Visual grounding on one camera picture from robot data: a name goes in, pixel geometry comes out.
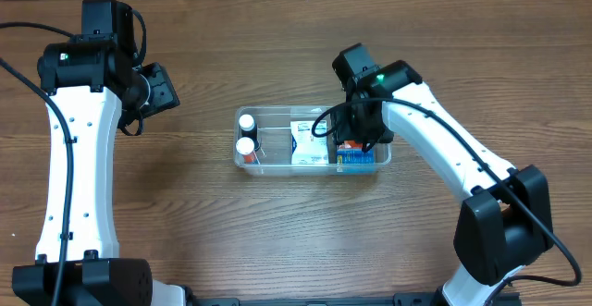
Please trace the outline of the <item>black bottle white cap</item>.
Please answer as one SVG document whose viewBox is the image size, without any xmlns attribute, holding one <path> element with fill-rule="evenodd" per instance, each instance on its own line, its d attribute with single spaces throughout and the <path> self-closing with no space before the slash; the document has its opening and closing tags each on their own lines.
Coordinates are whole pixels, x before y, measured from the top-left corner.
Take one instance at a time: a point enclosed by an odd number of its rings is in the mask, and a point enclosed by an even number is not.
<svg viewBox="0 0 592 306">
<path fill-rule="evenodd" d="M 250 138 L 254 143 L 256 151 L 260 148 L 258 140 L 258 127 L 254 117 L 250 114 L 243 114 L 239 118 L 240 134 L 242 137 Z"/>
</svg>

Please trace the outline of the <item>blue small box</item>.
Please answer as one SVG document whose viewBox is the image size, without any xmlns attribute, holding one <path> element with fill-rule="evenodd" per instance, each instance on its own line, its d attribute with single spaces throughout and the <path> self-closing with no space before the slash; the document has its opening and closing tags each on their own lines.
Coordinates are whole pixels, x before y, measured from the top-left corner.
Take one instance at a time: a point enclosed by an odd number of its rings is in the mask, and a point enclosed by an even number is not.
<svg viewBox="0 0 592 306">
<path fill-rule="evenodd" d="M 367 174 L 375 171 L 375 154 L 361 148 L 339 149 L 336 152 L 337 171 L 345 174 Z"/>
</svg>

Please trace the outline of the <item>clear plastic container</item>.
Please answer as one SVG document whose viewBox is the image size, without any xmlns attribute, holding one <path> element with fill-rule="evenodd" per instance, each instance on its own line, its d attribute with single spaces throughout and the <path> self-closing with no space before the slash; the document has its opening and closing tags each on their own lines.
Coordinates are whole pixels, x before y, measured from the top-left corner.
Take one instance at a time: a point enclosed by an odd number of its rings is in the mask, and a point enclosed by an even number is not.
<svg viewBox="0 0 592 306">
<path fill-rule="evenodd" d="M 329 163 L 326 165 L 293 165 L 291 163 L 291 121 L 315 121 L 327 109 L 322 105 L 243 106 L 237 110 L 234 122 L 234 140 L 241 138 L 239 118 L 243 114 L 254 117 L 258 127 L 260 148 L 256 151 L 259 165 L 246 165 L 234 148 L 234 161 L 245 172 L 255 176 L 279 177 L 292 175 L 345 175 L 337 171 L 337 144 L 327 136 Z M 388 165 L 392 153 L 387 144 L 378 144 L 371 151 L 375 154 L 375 171 Z"/>
</svg>

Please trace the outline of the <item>red white small box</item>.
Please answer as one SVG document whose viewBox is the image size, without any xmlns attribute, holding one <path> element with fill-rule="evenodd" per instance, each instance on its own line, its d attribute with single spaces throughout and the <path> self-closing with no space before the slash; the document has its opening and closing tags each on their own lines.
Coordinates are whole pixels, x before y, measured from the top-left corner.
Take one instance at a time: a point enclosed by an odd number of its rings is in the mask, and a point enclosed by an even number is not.
<svg viewBox="0 0 592 306">
<path fill-rule="evenodd" d="M 342 144 L 337 146 L 338 152 L 356 151 L 360 152 L 363 149 L 363 145 L 356 141 L 344 141 Z"/>
</svg>

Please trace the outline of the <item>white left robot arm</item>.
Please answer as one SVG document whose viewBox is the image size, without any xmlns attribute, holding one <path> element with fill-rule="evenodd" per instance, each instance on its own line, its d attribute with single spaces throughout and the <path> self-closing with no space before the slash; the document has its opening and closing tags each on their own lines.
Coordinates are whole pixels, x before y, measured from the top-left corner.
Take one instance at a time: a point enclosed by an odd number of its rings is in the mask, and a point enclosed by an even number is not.
<svg viewBox="0 0 592 306">
<path fill-rule="evenodd" d="M 176 107 L 167 71 L 146 64 L 141 14 L 117 0 L 85 0 L 81 31 L 49 44 L 33 90 L 50 123 L 50 170 L 35 262 L 12 273 L 30 305 L 191 305 L 189 288 L 156 280 L 144 259 L 119 254 L 113 217 L 115 138 Z"/>
</svg>

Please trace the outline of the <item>orange bottle white cap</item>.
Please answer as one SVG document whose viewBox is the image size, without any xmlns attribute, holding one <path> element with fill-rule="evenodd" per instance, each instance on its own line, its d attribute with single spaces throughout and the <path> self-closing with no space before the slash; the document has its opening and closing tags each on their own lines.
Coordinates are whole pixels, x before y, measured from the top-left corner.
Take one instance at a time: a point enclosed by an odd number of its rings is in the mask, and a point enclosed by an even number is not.
<svg viewBox="0 0 592 306">
<path fill-rule="evenodd" d="M 241 137 L 236 141 L 235 149 L 242 162 L 246 165 L 259 165 L 260 160 L 255 150 L 255 143 L 249 137 Z"/>
</svg>

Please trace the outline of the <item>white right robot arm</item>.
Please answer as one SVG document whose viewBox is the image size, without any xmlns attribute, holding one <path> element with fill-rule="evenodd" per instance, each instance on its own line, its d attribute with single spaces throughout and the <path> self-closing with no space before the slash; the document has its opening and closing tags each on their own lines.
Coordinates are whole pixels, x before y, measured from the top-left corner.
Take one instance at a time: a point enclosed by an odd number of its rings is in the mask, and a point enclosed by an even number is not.
<svg viewBox="0 0 592 306">
<path fill-rule="evenodd" d="M 400 135 L 443 179 L 461 206 L 453 240 L 461 263 L 433 299 L 486 305 L 504 280 L 548 251 L 549 185 L 536 167 L 515 168 L 464 129 L 406 62 L 381 67 L 357 43 L 332 68 L 348 106 L 334 113 L 334 141 L 365 149 Z"/>
</svg>

